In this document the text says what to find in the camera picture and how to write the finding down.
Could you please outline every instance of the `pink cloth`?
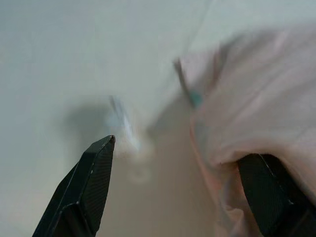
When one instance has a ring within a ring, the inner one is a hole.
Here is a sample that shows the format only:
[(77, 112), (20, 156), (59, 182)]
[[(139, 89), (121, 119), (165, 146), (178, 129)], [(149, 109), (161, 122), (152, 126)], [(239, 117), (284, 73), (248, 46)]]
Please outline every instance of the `pink cloth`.
[(236, 164), (246, 154), (278, 157), (316, 204), (316, 28), (243, 34), (179, 65), (189, 93), (203, 97), (191, 136), (217, 236), (261, 236)]

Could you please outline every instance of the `wrinkled cloth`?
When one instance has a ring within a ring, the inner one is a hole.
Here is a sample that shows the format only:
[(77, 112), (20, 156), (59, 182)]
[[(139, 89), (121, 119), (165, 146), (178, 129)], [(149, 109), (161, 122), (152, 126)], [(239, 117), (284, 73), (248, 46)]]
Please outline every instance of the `wrinkled cloth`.
[(247, 32), (178, 66), (186, 90), (202, 98), (191, 138), (216, 236), (261, 236), (236, 163), (247, 154), (278, 157), (316, 204), (316, 27)]

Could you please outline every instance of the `pink fabric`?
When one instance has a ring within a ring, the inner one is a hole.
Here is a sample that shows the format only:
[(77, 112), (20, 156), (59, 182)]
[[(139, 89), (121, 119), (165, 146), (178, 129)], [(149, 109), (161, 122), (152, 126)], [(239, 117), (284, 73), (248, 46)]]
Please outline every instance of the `pink fabric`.
[(316, 28), (247, 33), (179, 64), (187, 90), (203, 96), (191, 137), (217, 236), (261, 236), (236, 165), (246, 154), (278, 157), (316, 204)]

